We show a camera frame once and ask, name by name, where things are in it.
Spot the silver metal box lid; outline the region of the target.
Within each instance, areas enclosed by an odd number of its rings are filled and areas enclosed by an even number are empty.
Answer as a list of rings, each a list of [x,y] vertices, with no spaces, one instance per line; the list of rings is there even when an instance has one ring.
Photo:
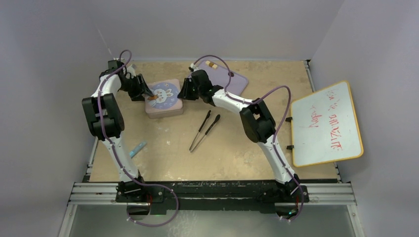
[[[178,99],[181,90],[178,79],[167,79],[153,82],[149,85],[153,91],[154,97],[145,96],[145,107],[154,107],[157,109],[168,109],[171,107],[183,107],[182,99]]]

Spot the black metal tongs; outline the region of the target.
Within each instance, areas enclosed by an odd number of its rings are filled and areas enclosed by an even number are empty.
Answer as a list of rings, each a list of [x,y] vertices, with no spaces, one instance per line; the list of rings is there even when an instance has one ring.
[[[200,139],[198,139],[198,137],[200,136],[200,134],[203,131],[204,126],[206,125],[207,120],[210,118],[211,116],[211,110],[209,110],[201,124],[201,126],[198,129],[198,132],[196,133],[194,139],[192,140],[192,143],[188,149],[188,151],[190,153],[194,152],[196,150],[196,148],[201,144],[201,142],[206,138],[206,136],[209,134],[209,132],[211,131],[211,129],[216,125],[216,123],[220,120],[221,115],[218,114],[215,116],[215,119],[213,120],[213,122],[210,124],[210,126],[205,130],[205,132],[203,133],[203,135],[201,136]]]

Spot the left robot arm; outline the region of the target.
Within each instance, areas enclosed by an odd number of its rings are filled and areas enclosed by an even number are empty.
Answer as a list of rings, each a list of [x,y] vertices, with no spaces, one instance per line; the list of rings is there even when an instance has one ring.
[[[150,202],[153,189],[144,184],[125,146],[125,122],[116,100],[120,90],[127,92],[132,101],[144,101],[145,96],[153,95],[142,75],[114,59],[100,74],[96,91],[82,100],[82,107],[90,133],[106,146],[118,169],[116,202]]]

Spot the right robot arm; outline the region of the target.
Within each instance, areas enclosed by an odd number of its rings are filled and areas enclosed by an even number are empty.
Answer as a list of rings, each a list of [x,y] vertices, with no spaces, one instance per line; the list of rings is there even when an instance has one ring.
[[[279,128],[270,113],[264,98],[245,99],[229,93],[227,87],[214,85],[203,69],[189,69],[191,74],[184,80],[179,98],[202,99],[204,103],[238,114],[247,138],[256,143],[265,155],[274,174],[280,199],[309,201],[298,175],[289,165],[277,136]]]

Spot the purple plastic tray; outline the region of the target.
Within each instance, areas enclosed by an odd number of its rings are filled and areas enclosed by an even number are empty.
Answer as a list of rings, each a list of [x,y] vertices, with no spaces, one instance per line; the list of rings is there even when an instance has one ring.
[[[245,76],[240,75],[237,72],[232,71],[234,73],[234,77],[230,77],[228,75],[228,69],[214,61],[201,61],[196,64],[196,67],[206,71],[213,85],[220,85],[225,87],[228,82],[230,82],[230,84],[227,86],[227,91],[238,96],[242,94],[249,83]]]

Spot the blue small marker cap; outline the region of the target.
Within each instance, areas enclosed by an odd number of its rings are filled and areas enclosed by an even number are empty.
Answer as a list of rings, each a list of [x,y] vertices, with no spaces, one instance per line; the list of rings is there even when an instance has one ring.
[[[131,158],[135,157],[146,145],[147,145],[147,142],[146,141],[141,142],[134,149],[132,149],[130,151],[129,156]]]

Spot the yellow framed whiteboard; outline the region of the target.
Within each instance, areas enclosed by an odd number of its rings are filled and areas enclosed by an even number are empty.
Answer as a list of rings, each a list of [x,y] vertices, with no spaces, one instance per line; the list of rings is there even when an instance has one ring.
[[[349,82],[318,90],[291,103],[295,167],[358,158],[364,148]]]

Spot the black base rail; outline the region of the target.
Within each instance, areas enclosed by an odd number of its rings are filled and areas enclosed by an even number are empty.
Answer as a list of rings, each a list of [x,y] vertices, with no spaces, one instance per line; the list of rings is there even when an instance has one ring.
[[[285,191],[273,180],[75,183],[69,204],[126,205],[129,211],[166,214],[169,210],[258,211],[283,218],[312,205],[355,205],[350,184],[307,183]]]

